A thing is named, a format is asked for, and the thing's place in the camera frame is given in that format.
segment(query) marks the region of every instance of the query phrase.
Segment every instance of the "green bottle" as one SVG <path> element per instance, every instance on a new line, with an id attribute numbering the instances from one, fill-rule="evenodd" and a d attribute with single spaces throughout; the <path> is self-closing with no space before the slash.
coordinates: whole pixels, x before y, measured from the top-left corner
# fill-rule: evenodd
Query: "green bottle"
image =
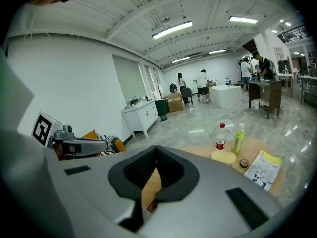
<path id="1" fill-rule="evenodd" d="M 240 152 L 243 139 L 245 136 L 246 134 L 244 132 L 244 124 L 240 123 L 239 129 L 236 131 L 236 140 L 234 142 L 234 146 L 232 147 L 232 152 L 234 152 L 235 154 L 238 154 Z"/>

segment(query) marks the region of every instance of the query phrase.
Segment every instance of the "red bottle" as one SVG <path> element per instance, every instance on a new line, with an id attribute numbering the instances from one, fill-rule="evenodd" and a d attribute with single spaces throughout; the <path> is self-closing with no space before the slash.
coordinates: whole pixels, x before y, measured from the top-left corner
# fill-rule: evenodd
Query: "red bottle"
<path id="1" fill-rule="evenodd" d="M 224 150 L 224 145 L 226 143 L 226 134 L 225 134 L 224 127 L 225 127 L 224 123 L 221 123 L 220 130 L 217 135 L 216 151 Z"/>

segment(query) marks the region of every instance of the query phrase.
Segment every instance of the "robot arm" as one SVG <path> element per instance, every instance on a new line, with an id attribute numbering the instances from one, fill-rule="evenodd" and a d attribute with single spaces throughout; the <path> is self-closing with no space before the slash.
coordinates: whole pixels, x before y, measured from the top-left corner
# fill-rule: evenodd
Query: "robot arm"
<path id="1" fill-rule="evenodd" d="M 38 115 L 32 136 L 47 148 L 54 149 L 56 144 L 61 144 L 63 155 L 71 154 L 74 158 L 99 153 L 108 147 L 104 140 L 76 138 L 70 125 L 63 125 L 43 112 Z"/>

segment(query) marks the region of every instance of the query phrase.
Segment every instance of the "booklet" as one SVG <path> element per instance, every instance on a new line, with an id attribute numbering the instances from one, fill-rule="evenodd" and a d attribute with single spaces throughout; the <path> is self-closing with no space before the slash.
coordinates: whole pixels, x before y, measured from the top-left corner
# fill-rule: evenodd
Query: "booklet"
<path id="1" fill-rule="evenodd" d="M 271 156 L 265 151 L 260 151 L 244 175 L 265 191 L 269 191 L 277 177 L 281 164 L 281 158 Z"/>

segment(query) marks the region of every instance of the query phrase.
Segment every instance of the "white table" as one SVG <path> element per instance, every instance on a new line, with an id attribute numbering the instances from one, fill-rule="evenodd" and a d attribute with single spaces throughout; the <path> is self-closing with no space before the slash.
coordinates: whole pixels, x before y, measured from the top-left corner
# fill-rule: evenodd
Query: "white table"
<path id="1" fill-rule="evenodd" d="M 210 100 L 222 108 L 242 104 L 241 87 L 235 85 L 217 85 L 209 88 Z"/>
<path id="2" fill-rule="evenodd" d="M 291 81 L 290 97 L 292 97 L 293 96 L 293 76 L 292 76 L 292 74 L 277 74 L 276 76 L 278 76 L 278 78 L 280 80 L 285 80 L 285 82 L 286 82 L 286 95 L 288 94 L 288 80 L 290 79 L 290 81 Z"/>
<path id="3" fill-rule="evenodd" d="M 310 98 L 310 101 L 313 102 L 317 102 L 317 92 L 316 92 L 316 87 L 315 87 L 315 91 L 311 91 L 309 89 L 307 89 L 307 84 L 310 82 L 310 86 L 312 85 L 312 83 L 316 86 L 317 85 L 317 77 L 310 77 L 310 76 L 301 76 L 301 81 L 302 81 L 302 91 L 301 91 L 301 103 L 302 100 L 306 99 L 305 98 L 305 93 L 308 93 Z"/>

